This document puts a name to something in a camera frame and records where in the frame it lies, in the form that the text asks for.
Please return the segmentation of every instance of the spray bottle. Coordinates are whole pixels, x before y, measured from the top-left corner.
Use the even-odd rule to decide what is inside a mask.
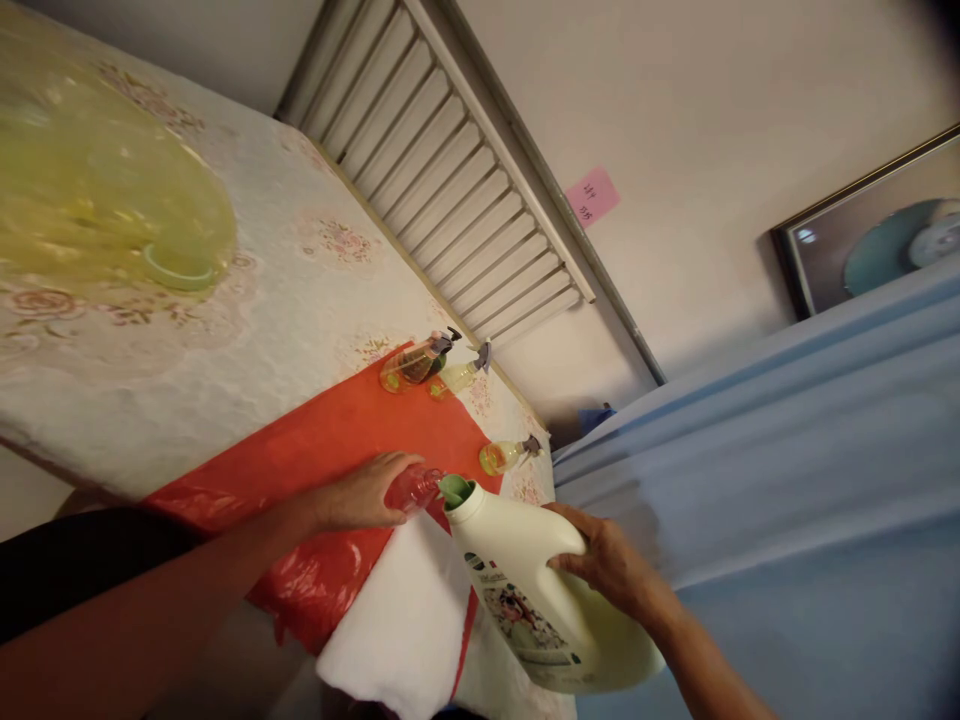
[[[501,440],[485,445],[480,451],[480,467],[487,475],[503,475],[516,465],[520,458],[526,462],[527,457],[539,455],[543,455],[543,446],[533,435],[519,443]]]
[[[487,340],[476,351],[477,359],[463,365],[454,365],[444,368],[430,380],[430,397],[440,401],[456,395],[461,390],[470,387],[477,379],[477,373],[482,369],[490,374],[490,362],[493,359],[493,346]]]
[[[419,385],[430,375],[434,363],[453,347],[454,339],[446,333],[431,333],[430,338],[390,357],[380,370],[380,384],[387,392],[402,393],[411,385]]]
[[[433,365],[430,366],[430,372],[427,373],[427,379],[432,378],[447,366],[447,353],[449,353],[451,348],[453,348],[453,343],[463,337],[463,335],[461,335],[456,328],[452,328],[447,325],[447,330],[450,331],[450,347],[441,352],[440,357],[433,361]]]

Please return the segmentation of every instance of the pink sticky note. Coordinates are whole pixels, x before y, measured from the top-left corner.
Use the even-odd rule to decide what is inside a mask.
[[[584,229],[593,225],[620,202],[620,193],[613,186],[613,181],[603,166],[595,167],[564,194]]]

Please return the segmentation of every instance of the floral tablecloth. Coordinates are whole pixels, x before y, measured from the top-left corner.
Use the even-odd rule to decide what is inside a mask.
[[[96,303],[5,276],[0,262],[6,441],[139,500],[397,345],[453,324],[297,130],[17,5],[0,2],[0,26],[68,52],[161,120],[223,181],[238,230],[228,275],[189,307],[159,285]],[[449,361],[471,356],[461,343]],[[488,437],[532,432],[546,445],[495,373],[462,399]],[[509,473],[503,488],[526,502],[552,499],[549,457]],[[493,708],[493,696],[480,695],[496,687],[497,717],[572,712],[572,700],[526,682],[483,622],[462,681],[466,704]]]

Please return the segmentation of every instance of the framed picture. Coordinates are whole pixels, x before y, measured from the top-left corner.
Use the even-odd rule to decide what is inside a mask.
[[[798,320],[960,252],[960,124],[770,234]]]

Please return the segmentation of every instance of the hand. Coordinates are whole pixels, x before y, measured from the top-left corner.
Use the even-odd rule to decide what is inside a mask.
[[[614,607],[645,627],[657,622],[671,605],[679,604],[670,586],[631,547],[613,520],[595,518],[561,503],[544,507],[569,520],[588,543],[586,555],[552,558],[547,564],[554,570],[566,570],[583,578]]]
[[[383,453],[342,480],[310,491],[320,529],[336,532],[402,525],[407,516],[387,508],[383,496],[397,475],[422,462],[419,455]]]

